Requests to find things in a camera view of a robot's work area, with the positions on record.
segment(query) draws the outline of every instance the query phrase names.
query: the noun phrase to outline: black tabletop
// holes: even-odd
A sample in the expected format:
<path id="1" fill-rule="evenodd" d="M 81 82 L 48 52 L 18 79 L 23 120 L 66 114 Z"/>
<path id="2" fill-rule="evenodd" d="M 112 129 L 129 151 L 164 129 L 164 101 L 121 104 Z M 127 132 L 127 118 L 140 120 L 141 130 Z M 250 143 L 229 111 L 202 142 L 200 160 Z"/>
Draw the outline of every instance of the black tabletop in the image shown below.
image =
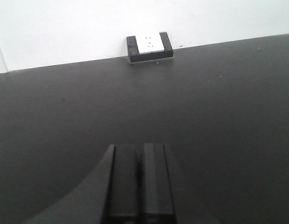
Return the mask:
<path id="1" fill-rule="evenodd" d="M 289 224 L 289 35 L 0 74 L 0 224 L 50 208 L 111 143 L 165 142 L 223 224 Z"/>

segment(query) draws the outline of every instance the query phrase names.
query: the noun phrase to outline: electrical outlet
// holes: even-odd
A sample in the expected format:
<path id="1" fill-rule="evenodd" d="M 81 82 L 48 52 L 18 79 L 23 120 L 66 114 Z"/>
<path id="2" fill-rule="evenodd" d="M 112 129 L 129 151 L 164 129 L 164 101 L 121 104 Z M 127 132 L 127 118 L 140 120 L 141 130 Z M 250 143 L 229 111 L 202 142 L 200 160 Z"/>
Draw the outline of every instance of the electrical outlet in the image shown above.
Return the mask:
<path id="1" fill-rule="evenodd" d="M 164 46 L 159 32 L 135 35 L 140 54 L 163 51 Z"/>
<path id="2" fill-rule="evenodd" d="M 126 40 L 130 63 L 173 58 L 172 45 L 166 32 L 128 36 Z"/>

